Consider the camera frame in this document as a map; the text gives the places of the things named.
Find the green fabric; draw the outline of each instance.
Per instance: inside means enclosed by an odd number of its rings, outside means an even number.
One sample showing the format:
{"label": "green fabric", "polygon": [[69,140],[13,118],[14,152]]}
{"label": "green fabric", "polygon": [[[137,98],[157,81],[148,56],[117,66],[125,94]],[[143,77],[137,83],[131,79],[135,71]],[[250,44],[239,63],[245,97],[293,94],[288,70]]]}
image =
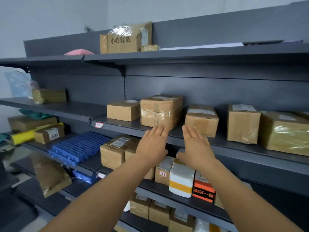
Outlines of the green fabric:
{"label": "green fabric", "polygon": [[0,143],[3,142],[6,139],[10,139],[10,136],[6,133],[0,134]]}
{"label": "green fabric", "polygon": [[44,114],[44,113],[35,112],[35,111],[31,111],[31,110],[26,110],[26,109],[18,109],[18,111],[20,113],[24,114],[25,116],[32,118],[32,119],[35,119],[35,120],[42,120],[44,118],[52,116],[52,115],[49,115],[49,114]]}

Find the white package with orange stripe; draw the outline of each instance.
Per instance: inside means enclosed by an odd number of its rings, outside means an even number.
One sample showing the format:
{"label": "white package with orange stripe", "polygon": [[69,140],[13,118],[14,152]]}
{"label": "white package with orange stripe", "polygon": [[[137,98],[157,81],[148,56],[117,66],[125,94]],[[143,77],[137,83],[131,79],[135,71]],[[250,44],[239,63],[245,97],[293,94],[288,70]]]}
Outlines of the white package with orange stripe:
{"label": "white package with orange stripe", "polygon": [[222,229],[216,225],[202,221],[201,219],[195,219],[195,226],[193,232],[228,232],[226,229]]}
{"label": "white package with orange stripe", "polygon": [[[180,149],[178,152],[185,152],[185,149]],[[182,163],[176,156],[170,171],[169,190],[182,197],[190,198],[194,182],[195,170]]]}

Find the forearm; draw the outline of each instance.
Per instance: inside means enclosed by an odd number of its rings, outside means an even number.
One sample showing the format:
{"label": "forearm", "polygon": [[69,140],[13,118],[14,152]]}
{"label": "forearm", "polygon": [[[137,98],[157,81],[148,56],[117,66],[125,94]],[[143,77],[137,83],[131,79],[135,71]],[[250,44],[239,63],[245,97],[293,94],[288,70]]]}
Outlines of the forearm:
{"label": "forearm", "polygon": [[212,184],[239,232],[301,231],[266,200],[243,184],[216,160],[201,170]]}
{"label": "forearm", "polygon": [[147,160],[135,155],[79,196],[42,232],[112,231],[150,168]]}

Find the yellow tube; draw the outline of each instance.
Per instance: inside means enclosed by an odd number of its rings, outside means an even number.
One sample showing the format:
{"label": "yellow tube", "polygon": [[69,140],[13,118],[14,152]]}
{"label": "yellow tube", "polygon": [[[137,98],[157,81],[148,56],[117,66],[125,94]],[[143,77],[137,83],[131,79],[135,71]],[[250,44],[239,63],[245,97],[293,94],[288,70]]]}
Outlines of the yellow tube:
{"label": "yellow tube", "polygon": [[42,125],[42,126],[40,126],[39,128],[36,128],[36,129],[32,129],[32,130],[22,132],[22,133],[18,133],[18,134],[12,134],[11,139],[12,139],[14,145],[18,145],[18,144],[33,140],[34,139],[34,131],[37,131],[39,129],[43,129],[43,128],[46,128],[46,127],[49,127],[49,126],[55,126],[55,125],[64,125],[64,123],[58,123],[58,124],[54,124],[54,125],[50,125],[50,124]]}

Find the wall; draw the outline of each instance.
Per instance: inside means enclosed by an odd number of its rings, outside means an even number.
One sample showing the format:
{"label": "wall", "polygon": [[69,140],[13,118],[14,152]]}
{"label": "wall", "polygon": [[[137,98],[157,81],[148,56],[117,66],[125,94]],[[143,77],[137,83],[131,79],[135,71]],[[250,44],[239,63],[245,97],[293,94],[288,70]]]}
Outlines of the wall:
{"label": "wall", "polygon": [[[23,40],[69,35],[107,29],[107,0],[1,0],[0,58],[25,57]],[[0,67],[0,98],[11,97]],[[0,105],[0,133],[10,130],[7,117],[17,115],[16,108]]]}
{"label": "wall", "polygon": [[287,5],[303,0],[108,0],[108,26]]}

